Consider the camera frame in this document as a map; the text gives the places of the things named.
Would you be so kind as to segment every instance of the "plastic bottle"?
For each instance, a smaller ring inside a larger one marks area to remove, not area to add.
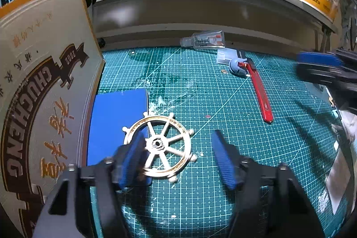
[[[181,47],[193,47],[197,49],[218,49],[224,48],[223,31],[207,31],[194,33],[191,37],[180,39]]]

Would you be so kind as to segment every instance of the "chinese characters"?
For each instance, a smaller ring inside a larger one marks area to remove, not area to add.
[[[60,109],[61,115],[58,117],[56,107],[53,107],[54,114],[50,116],[49,124],[64,138],[64,131],[72,134],[72,131],[67,128],[66,120],[74,119],[74,117],[69,115],[69,103],[65,104],[61,97],[59,103],[55,101],[55,105]]]
[[[14,64],[14,67],[16,67],[17,69],[21,70],[22,65],[21,65],[20,60],[19,60],[19,62],[18,62],[18,63],[15,63],[15,64]]]
[[[30,53],[26,53],[25,54],[25,60],[27,63],[29,63],[31,61],[31,54]]]
[[[6,76],[4,77],[4,79],[7,79],[8,80],[8,83],[12,82],[12,74],[11,74],[11,71],[7,71],[7,74]]]
[[[51,154],[54,155],[56,163],[46,163],[45,158],[41,159],[41,177],[51,177],[53,179],[58,177],[59,172],[63,172],[66,169],[66,164],[60,161],[60,158],[67,159],[62,152],[61,144],[55,145],[53,141],[51,144],[44,142],[44,146],[51,150]]]
[[[36,21],[33,22],[31,25],[29,25],[26,29],[24,29],[23,31],[21,31],[19,34],[16,34],[12,40],[12,42],[14,43],[14,47],[17,48],[19,45],[21,45],[21,39],[24,41],[27,39],[29,33],[33,33],[34,31],[34,27],[33,25],[35,24],[35,27],[40,27],[40,25],[48,20],[52,19],[52,12],[48,12],[46,13],[46,15],[43,18],[36,18]]]

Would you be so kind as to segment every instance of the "green cutting mat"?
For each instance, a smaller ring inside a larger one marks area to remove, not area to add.
[[[214,129],[222,130],[241,154],[261,164],[286,162],[308,194],[326,237],[340,227],[345,199],[333,216],[324,189],[336,157],[330,106],[297,80],[293,61],[256,53],[247,56],[265,85],[274,115],[271,125],[262,120],[251,79],[231,75],[228,66],[216,63],[215,52],[170,47],[104,53],[99,94],[144,87],[151,113],[174,112],[179,122],[195,130],[191,142],[197,162],[188,163],[176,184],[154,180],[147,191],[133,188],[121,195],[135,237],[224,237],[234,193],[220,181],[210,143]],[[174,164],[177,158],[168,159]]]

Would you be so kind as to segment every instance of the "screw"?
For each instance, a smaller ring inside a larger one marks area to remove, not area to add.
[[[111,163],[113,163],[113,158],[112,158],[112,157],[106,157],[106,158],[104,159],[104,162],[105,162],[106,164],[111,164]]]
[[[76,168],[76,165],[75,165],[74,163],[70,163],[70,164],[68,165],[68,170],[69,170],[70,172],[74,171],[75,168]]]

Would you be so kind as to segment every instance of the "black clamp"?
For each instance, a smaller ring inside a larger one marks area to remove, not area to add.
[[[91,186],[96,187],[103,237],[131,237],[116,191],[133,182],[145,144],[144,136],[139,132],[131,143],[120,146],[113,157],[96,165],[78,168],[70,164],[48,195],[33,238],[62,238],[64,231],[71,238],[96,238]]]
[[[219,130],[212,135],[212,148],[223,183],[236,191],[235,212],[228,237],[261,237],[261,186],[268,186],[268,218],[264,237],[323,238],[324,231],[307,195],[287,164],[258,164],[239,154]]]

